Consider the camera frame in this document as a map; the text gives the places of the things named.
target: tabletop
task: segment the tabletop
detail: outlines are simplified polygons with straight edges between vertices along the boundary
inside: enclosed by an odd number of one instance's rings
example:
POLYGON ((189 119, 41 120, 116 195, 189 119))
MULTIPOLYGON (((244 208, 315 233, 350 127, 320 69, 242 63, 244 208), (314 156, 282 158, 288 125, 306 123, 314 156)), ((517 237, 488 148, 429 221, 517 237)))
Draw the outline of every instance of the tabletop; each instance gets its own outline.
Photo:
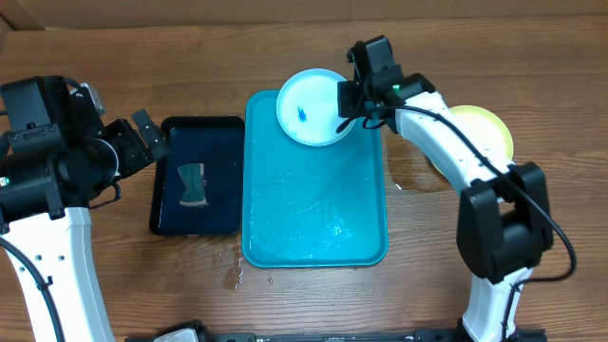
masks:
MULTIPOLYGON (((91 83, 108 109, 106 124, 139 108, 158 124, 177 115, 244 117, 251 96, 300 70, 350 78, 345 50, 380 34, 404 72, 426 75, 448 105, 500 116, 515 161, 545 172, 553 218, 577 249, 579 269, 561 283, 526 286, 518 325, 545 328, 552 341, 604 340, 608 17, 18 31, 0 55, 0 82, 66 75, 91 83)), ((386 130, 383 139, 390 244, 369 268, 268 271, 243 258, 240 236, 154 236, 154 167, 122 181, 123 199, 91 214, 97 276, 117 338, 195 318, 214 333, 454 327, 471 282, 456 247, 458 198, 415 146, 386 130)), ((561 273, 567 264, 556 240, 535 274, 561 273)), ((31 340, 4 253, 0 283, 0 339, 31 340)))

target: black container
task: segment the black container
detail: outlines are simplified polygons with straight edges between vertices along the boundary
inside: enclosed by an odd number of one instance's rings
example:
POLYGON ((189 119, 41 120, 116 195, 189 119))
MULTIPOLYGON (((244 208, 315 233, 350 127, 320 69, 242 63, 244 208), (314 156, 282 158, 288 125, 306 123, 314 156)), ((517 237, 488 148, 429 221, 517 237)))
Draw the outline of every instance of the black container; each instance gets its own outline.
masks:
POLYGON ((160 236, 238 232, 242 215, 245 122, 239 117, 171 117, 162 122, 169 154, 157 162, 150 231, 160 236), (206 204, 184 206, 178 167, 204 165, 206 204))

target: wood grain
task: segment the wood grain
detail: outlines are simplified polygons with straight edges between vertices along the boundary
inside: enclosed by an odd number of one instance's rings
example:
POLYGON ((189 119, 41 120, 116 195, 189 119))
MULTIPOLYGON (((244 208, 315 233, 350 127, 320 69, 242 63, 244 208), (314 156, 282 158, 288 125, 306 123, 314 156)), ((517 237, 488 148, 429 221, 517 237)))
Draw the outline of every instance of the wood grain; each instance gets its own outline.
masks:
MULTIPOLYGON (((560 284, 527 286, 518 324, 546 328, 554 341, 573 334, 603 340, 607 17, 11 32, 0 82, 52 74, 90 82, 108 108, 106 123, 138 108, 157 123, 173 115, 244 116, 252 95, 299 70, 350 77, 344 51, 379 34, 388 35, 405 72, 426 74, 450 105, 497 113, 511 130, 517 162, 535 161, 546 173, 553 216, 577 248, 579 270, 560 284)), ((8 129, 6 120, 0 129, 8 129)), ((123 200, 92 214, 113 332, 153 333, 193 318, 217 333, 454 326, 470 286, 455 243, 457 197, 414 146, 384 136, 390 247, 370 268, 269 273, 241 259, 240 237, 155 237, 147 228, 154 168, 123 181, 123 200)), ((556 242, 537 275, 566 266, 556 242)), ((5 256, 0 270, 0 336, 29 340, 25 302, 5 256)))

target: wire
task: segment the wire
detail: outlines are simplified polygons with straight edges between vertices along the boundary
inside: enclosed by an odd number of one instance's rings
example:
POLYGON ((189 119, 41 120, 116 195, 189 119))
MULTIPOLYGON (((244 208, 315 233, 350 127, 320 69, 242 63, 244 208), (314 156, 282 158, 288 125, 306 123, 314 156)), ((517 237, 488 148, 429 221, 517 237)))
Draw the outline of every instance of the wire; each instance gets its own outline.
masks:
POLYGON ((55 330, 55 338, 57 339, 57 342, 65 342, 66 338, 64 337, 64 331, 61 327, 57 307, 55 306, 53 297, 50 295, 50 290, 48 289, 49 284, 45 282, 45 279, 42 277, 40 272, 38 272, 36 266, 34 266, 34 264, 29 261, 28 257, 21 253, 17 247, 13 246, 10 242, 2 237, 0 237, 0 246, 4 247, 7 252, 11 253, 15 258, 17 258, 17 260, 19 260, 19 262, 26 267, 31 276, 34 278, 36 284, 38 285, 38 290, 42 292, 45 303, 47 303, 50 320, 52 321, 53 329, 55 330))
POLYGON ((512 190, 514 190, 518 196, 520 196, 526 203, 532 206, 539 214, 541 214, 544 219, 546 219, 547 223, 551 226, 553 231, 560 237, 561 242, 566 247, 568 251, 568 255, 570 256, 570 268, 562 275, 556 276, 548 276, 548 277, 536 277, 536 278, 528 278, 524 280, 517 281, 515 284, 511 286, 511 291, 509 292, 509 297, 507 299, 506 309, 504 310, 504 318, 503 318, 503 337, 501 341, 506 341, 506 331, 507 331, 507 323, 509 314, 511 312, 511 307, 513 306, 513 299, 515 298, 515 293, 520 292, 520 286, 528 283, 536 283, 536 282, 553 282, 553 281, 561 281, 570 277, 577 270, 577 254, 574 251, 574 246, 568 239, 568 236, 563 232, 560 226, 544 211, 540 206, 531 199, 517 184, 509 179, 507 175, 502 173, 499 169, 497 169, 492 163, 475 147, 475 145, 466 137, 466 135, 461 132, 458 127, 450 120, 444 118, 441 114, 433 113, 429 110, 410 106, 410 105, 387 105, 387 106, 377 106, 375 108, 369 109, 367 112, 372 113, 376 111, 385 111, 385 110, 396 110, 396 109, 404 109, 413 111, 419 114, 427 115, 436 121, 441 122, 446 125, 449 129, 451 129, 458 138, 460 138, 463 143, 465 143, 466 147, 480 160, 480 162, 487 167, 492 173, 494 173, 498 178, 502 179, 512 190))

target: blue tray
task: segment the blue tray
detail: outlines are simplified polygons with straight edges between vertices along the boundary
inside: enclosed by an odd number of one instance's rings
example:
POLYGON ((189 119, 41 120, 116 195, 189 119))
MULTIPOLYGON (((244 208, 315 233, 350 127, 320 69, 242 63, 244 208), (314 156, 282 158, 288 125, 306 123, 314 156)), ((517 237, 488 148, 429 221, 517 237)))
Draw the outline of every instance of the blue tray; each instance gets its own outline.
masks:
POLYGON ((277 96, 247 104, 243 254, 263 268, 378 263, 389 249, 379 131, 357 123, 339 142, 304 145, 280 127, 277 96))

